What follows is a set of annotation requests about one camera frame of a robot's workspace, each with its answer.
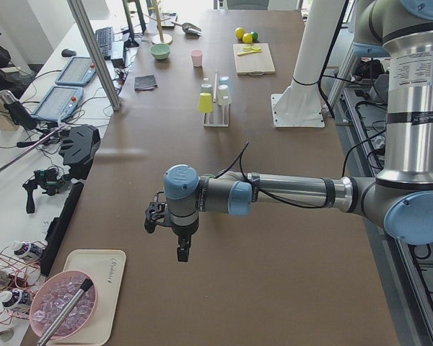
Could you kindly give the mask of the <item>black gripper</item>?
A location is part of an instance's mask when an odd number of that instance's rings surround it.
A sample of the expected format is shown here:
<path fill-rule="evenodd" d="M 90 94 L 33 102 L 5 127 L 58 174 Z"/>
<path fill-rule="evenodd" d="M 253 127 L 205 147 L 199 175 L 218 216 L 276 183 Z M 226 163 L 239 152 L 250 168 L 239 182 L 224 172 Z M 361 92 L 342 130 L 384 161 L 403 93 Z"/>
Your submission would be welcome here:
<path fill-rule="evenodd" d="M 188 249 L 191 248 L 192 235 L 198 230 L 198 222 L 181 226 L 174 224 L 172 231 L 178 236 L 177 258 L 179 262 L 188 262 Z"/>

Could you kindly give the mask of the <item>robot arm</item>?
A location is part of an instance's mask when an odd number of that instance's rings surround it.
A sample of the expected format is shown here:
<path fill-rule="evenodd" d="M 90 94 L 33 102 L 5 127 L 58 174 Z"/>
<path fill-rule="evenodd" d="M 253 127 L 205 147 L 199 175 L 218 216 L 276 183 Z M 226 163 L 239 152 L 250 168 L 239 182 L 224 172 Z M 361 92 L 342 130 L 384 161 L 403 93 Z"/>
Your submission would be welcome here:
<path fill-rule="evenodd" d="M 242 216 L 269 197 L 299 208 L 338 208 L 364 216 L 407 244 L 433 242 L 433 1 L 360 1 L 354 49 L 390 58 L 385 162 L 374 178 L 338 180 L 225 170 L 205 177 L 188 165 L 164 176 L 163 217 L 188 260 L 201 212 Z"/>

